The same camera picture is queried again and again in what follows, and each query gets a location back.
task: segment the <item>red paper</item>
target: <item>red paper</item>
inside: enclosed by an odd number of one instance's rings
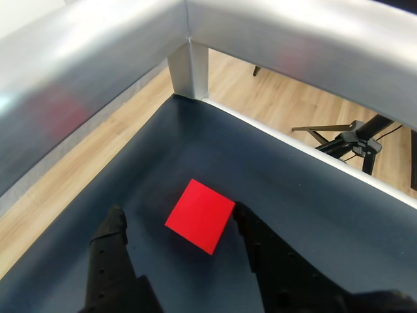
[[[235,203],[192,179],[165,226],[213,254]]]

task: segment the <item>silver metal bar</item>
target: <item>silver metal bar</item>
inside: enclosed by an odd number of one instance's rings
[[[368,0],[188,0],[188,19],[193,42],[417,129],[415,15]]]
[[[0,195],[188,39],[182,0],[83,0],[0,42]]]
[[[209,95],[209,49],[188,42],[168,57],[174,92],[191,99]]]

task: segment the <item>dark surface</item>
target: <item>dark surface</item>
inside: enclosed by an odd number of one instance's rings
[[[0,280],[0,312],[83,308],[89,241],[117,204],[127,249],[166,313],[261,312],[230,219],[213,256],[164,226],[194,178],[251,207],[324,275],[351,292],[417,299],[412,207],[208,104],[171,97]]]

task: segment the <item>black tripod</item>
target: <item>black tripod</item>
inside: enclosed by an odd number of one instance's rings
[[[353,121],[348,125],[294,127],[292,130],[305,130],[311,134],[321,145],[316,149],[334,158],[341,158],[353,151],[357,156],[364,158],[362,171],[372,175],[375,156],[382,149],[382,145],[373,137],[390,126],[394,121],[381,115],[376,115],[367,123]],[[318,132],[341,132],[332,141],[328,141]]]

